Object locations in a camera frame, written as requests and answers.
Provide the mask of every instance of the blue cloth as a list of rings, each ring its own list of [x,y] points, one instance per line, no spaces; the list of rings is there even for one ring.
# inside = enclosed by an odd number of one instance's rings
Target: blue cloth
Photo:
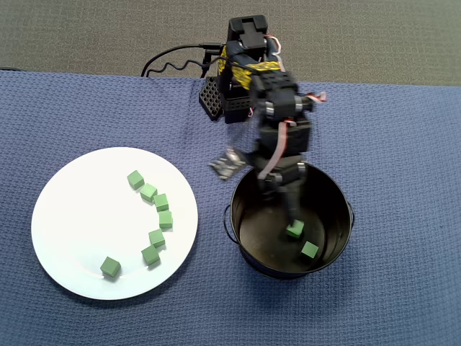
[[[210,122],[202,82],[0,73],[0,344],[459,345],[461,88],[301,84],[329,97],[311,115],[308,161],[336,180],[356,222],[330,267],[280,281],[248,266],[224,233],[238,177],[221,182],[207,163],[246,125]],[[164,284],[93,301],[48,277],[30,221],[61,167],[111,146],[177,166],[199,228]]]

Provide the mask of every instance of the white plate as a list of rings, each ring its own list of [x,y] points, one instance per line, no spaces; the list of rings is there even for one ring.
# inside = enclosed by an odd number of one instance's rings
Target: white plate
[[[134,170],[166,193],[173,216],[160,262],[150,267],[141,250],[158,229],[158,214],[128,184]],[[46,184],[32,215],[32,242],[41,265],[63,287],[88,298],[123,299],[176,272],[192,248],[197,222],[194,193],[175,166],[148,151],[106,148],[73,160]],[[116,278],[99,269],[106,256],[122,265]]]

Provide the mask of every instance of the green cube on plate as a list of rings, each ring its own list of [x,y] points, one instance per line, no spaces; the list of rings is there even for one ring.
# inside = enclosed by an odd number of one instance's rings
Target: green cube on plate
[[[128,182],[130,183],[131,187],[135,190],[139,189],[141,186],[144,185],[144,178],[138,171],[134,171],[130,175],[128,175]]]
[[[106,257],[106,260],[104,261],[104,263],[102,263],[101,271],[104,274],[114,277],[120,270],[120,267],[120,263],[117,262],[115,259]]]
[[[173,217],[171,211],[161,211],[158,213],[158,224],[161,229],[170,229],[173,227]]]
[[[161,229],[157,229],[149,233],[149,239],[151,240],[151,244],[154,247],[159,247],[165,244],[164,234],[162,233]]]
[[[155,263],[160,259],[158,251],[154,245],[146,247],[143,251],[141,251],[141,253],[143,254],[144,260],[146,261],[147,265],[151,265],[152,263]]]
[[[301,233],[303,232],[304,223],[299,220],[295,220],[293,225],[288,225],[287,234],[293,238],[299,239]]]
[[[301,250],[301,253],[304,254],[305,256],[309,256],[310,258],[314,258],[315,255],[317,254],[317,251],[318,251],[318,246],[307,241],[304,244],[304,247],[303,247],[303,250]]]
[[[166,195],[162,193],[161,195],[157,195],[153,198],[157,211],[165,211],[168,210],[168,200],[166,199]]]
[[[155,195],[157,195],[157,189],[151,184],[145,184],[139,193],[142,199],[152,203]]]

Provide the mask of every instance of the cable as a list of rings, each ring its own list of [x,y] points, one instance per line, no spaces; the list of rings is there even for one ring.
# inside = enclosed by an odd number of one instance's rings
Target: cable
[[[249,70],[249,71],[251,71],[251,72],[254,73],[254,74],[258,74],[258,73],[259,73],[259,72],[258,72],[257,70],[255,70],[254,68],[249,68],[249,67],[247,67],[247,66],[245,66],[245,65],[241,65],[241,64],[239,64],[239,63],[229,61],[229,59],[224,58],[224,57],[222,57],[222,56],[218,56],[217,58],[214,58],[213,60],[211,60],[211,62],[205,63],[205,64],[199,63],[199,62],[196,61],[196,60],[187,60],[186,63],[185,63],[183,66],[181,66],[181,67],[178,67],[178,66],[174,65],[173,63],[169,63],[169,62],[168,62],[168,63],[165,63],[164,67],[161,68],[160,70],[154,70],[153,68],[147,70],[146,77],[149,77],[149,73],[150,73],[150,72],[155,72],[155,73],[157,73],[157,74],[161,74],[162,72],[164,72],[164,71],[166,70],[166,68],[167,68],[168,66],[171,66],[172,68],[174,68],[174,69],[176,69],[176,70],[178,70],[178,71],[184,70],[184,69],[187,67],[187,65],[189,65],[189,63],[194,63],[195,65],[198,65],[198,66],[200,66],[201,68],[207,68],[207,67],[210,67],[211,65],[213,65],[213,64],[214,64],[216,61],[218,61],[218,60],[227,61],[227,62],[230,63],[232,66],[239,67],[239,68],[243,68],[244,70]]]
[[[180,50],[180,49],[185,49],[185,48],[203,48],[203,45],[178,45],[176,47],[173,47],[173,48],[170,48],[170,49],[167,49],[167,50],[164,50],[163,52],[157,54],[156,56],[154,56],[151,60],[149,60],[147,62],[147,64],[144,66],[143,68],[143,72],[141,73],[141,77],[144,77],[144,75],[146,74],[146,71],[147,71],[147,68],[149,67],[149,65],[151,65],[155,60],[157,60],[158,58],[160,58],[161,56],[164,56],[168,53],[171,53],[171,52],[174,52],[175,50]]]
[[[280,159],[282,158],[283,153],[285,152],[285,149],[287,147],[287,127],[288,124],[285,121],[281,121],[279,123],[279,139],[277,140],[277,146],[275,147],[275,151],[272,154],[272,157],[267,163],[267,165],[258,174],[258,179],[266,179],[268,173],[270,173],[275,168],[275,166],[279,163]]]
[[[325,103],[326,102],[326,92],[321,92],[319,95],[315,95],[314,93],[306,94],[306,97],[309,97],[315,103]]]
[[[24,72],[24,70],[21,70],[20,68],[15,68],[15,67],[0,67],[1,71],[21,71]]]
[[[277,44],[279,49],[277,50],[276,53],[273,53],[272,55],[275,56],[277,58],[277,60],[279,61],[280,71],[285,72],[286,70],[285,70],[285,67],[283,66],[282,58],[279,56],[280,52],[282,51],[282,45],[280,44],[279,39],[276,38],[273,35],[264,35],[264,37],[268,37],[268,38],[273,39],[275,41],[275,43]]]

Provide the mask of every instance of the robotic arm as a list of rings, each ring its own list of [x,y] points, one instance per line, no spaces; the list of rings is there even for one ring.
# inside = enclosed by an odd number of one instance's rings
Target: robotic arm
[[[323,100],[299,94],[279,53],[280,44],[267,34],[264,16],[231,19],[228,40],[219,52],[225,60],[219,61],[218,76],[208,77],[204,86],[218,89],[221,108],[209,107],[203,90],[200,102],[212,120],[223,114],[226,123],[241,122],[249,118],[249,111],[259,118],[260,138],[253,152],[231,150],[210,165],[227,179],[242,163],[250,164],[261,193],[269,198],[280,195],[292,224],[298,218],[300,186],[306,174],[301,153],[308,150],[310,121],[304,112],[312,112],[314,102]]]

